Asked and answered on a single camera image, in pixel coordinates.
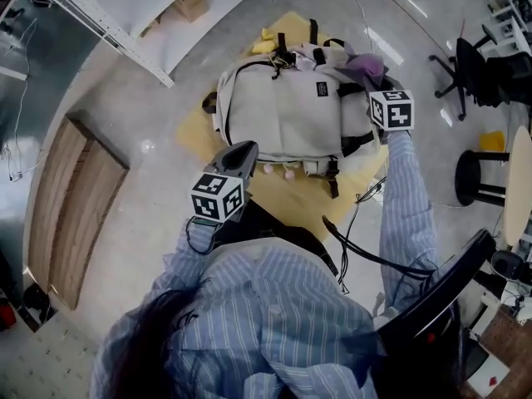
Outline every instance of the chair leg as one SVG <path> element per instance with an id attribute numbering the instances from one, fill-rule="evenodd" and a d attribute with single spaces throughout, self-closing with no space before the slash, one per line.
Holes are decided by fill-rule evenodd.
<path id="1" fill-rule="evenodd" d="M 447 87 L 444 91 L 438 91 L 436 90 L 434 92 L 434 96 L 440 99 L 441 97 L 445 96 L 447 93 L 449 93 L 451 90 L 453 90 L 456 87 L 456 83 L 453 81 L 452 84 Z"/>
<path id="2" fill-rule="evenodd" d="M 441 67 L 442 67 L 444 70 L 446 70 L 447 74 L 449 74 L 453 79 L 455 78 L 455 73 L 454 73 L 454 71 L 452 71 L 452 70 L 449 68 L 449 66 L 448 66 L 445 62 L 443 62 L 439 57 L 437 57 L 436 55 L 430 55 L 430 56 L 429 56 L 429 61 L 436 61 L 436 62 L 438 62 L 438 63 L 441 65 Z"/>
<path id="3" fill-rule="evenodd" d="M 458 95 L 460 96 L 460 105 L 462 113 L 458 115 L 458 120 L 463 121 L 466 118 L 466 97 L 464 96 L 464 88 L 458 86 Z"/>

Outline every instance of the yellow mat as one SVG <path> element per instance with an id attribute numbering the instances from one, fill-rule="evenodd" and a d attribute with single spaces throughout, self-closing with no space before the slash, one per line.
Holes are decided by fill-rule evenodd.
<path id="1" fill-rule="evenodd" d="M 287 46 L 292 46 L 308 42 L 310 23 L 297 13 L 289 12 L 276 21 L 270 31 L 276 36 L 278 32 L 284 32 Z M 318 43 L 327 39 L 327 36 L 318 34 Z M 203 112 L 201 104 L 186 117 L 177 129 L 176 136 L 181 145 L 195 153 L 205 164 L 226 146 L 213 130 L 211 117 Z M 248 192 L 253 195 L 255 202 L 283 223 L 302 226 L 323 241 L 328 232 L 323 226 L 322 215 L 326 215 L 333 223 L 340 223 L 352 207 L 355 195 L 366 192 L 386 158 L 387 148 L 382 146 L 381 152 L 363 170 L 354 174 L 340 174 L 337 177 L 340 196 L 336 199 L 331 199 L 326 181 L 308 178 L 303 168 L 295 170 L 295 179 L 285 180 L 282 166 L 275 166 L 274 172 L 267 175 L 263 166 L 257 165 Z"/>

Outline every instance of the backpack label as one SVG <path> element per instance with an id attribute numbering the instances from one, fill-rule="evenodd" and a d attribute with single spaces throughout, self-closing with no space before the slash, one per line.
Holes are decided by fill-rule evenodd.
<path id="1" fill-rule="evenodd" d="M 329 90 L 325 81 L 317 82 L 316 89 L 318 90 L 318 97 L 329 96 Z"/>

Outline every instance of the tile floor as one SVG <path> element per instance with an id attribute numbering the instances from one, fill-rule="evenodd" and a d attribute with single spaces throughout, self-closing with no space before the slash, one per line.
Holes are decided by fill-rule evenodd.
<path id="1" fill-rule="evenodd" d="M 526 124 L 525 109 L 518 104 L 479 108 L 470 102 L 468 117 L 459 122 L 456 92 L 442 100 L 434 97 L 434 90 L 446 86 L 449 79 L 427 61 L 428 55 L 450 55 L 446 42 L 454 46 L 463 22 L 464 38 L 479 39 L 480 25 L 489 17 L 485 0 L 397 1 L 426 33 L 391 0 L 360 3 L 375 52 L 385 57 L 391 75 L 416 98 L 412 136 L 429 196 L 435 203 L 457 205 L 453 178 L 461 152 L 475 148 L 480 133 L 506 131 L 509 126 L 513 132 L 519 124 Z M 131 164 L 94 250 L 79 308 L 71 314 L 95 341 L 99 342 L 109 326 L 141 300 L 162 269 L 162 254 L 172 251 L 189 214 L 189 178 L 202 166 L 176 143 L 177 126 L 260 28 L 290 10 L 317 19 L 323 31 L 346 39 L 357 52 L 371 51 L 355 0 L 245 0 L 179 64 L 171 89 L 122 57 L 76 104 L 75 109 L 83 111 L 81 118 Z M 442 118 L 442 111 L 451 116 L 452 126 Z M 485 166 L 487 181 L 496 183 L 504 174 L 504 168 L 497 164 Z M 352 230 L 353 240 L 372 252 L 377 251 L 380 211 L 376 202 L 364 204 Z M 479 228 L 493 229 L 499 215 L 499 208 L 487 204 L 465 209 L 435 204 L 442 258 L 456 252 Z M 339 263 L 339 245 L 332 241 L 326 245 Z M 353 299 L 371 309 L 382 289 L 378 266 L 352 256 L 347 286 Z"/>

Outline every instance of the backpack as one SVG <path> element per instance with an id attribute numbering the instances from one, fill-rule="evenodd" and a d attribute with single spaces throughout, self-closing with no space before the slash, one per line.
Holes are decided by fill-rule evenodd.
<path id="1" fill-rule="evenodd" d="M 309 43 L 287 48 L 279 33 L 277 51 L 230 66 L 203 108 L 228 145 L 257 142 L 263 163 L 301 161 L 307 175 L 329 182 L 336 198 L 337 174 L 360 170 L 380 149 L 367 93 L 381 90 L 383 78 L 353 81 L 343 70 L 348 45 L 330 39 L 318 46 L 315 21 L 311 25 Z"/>

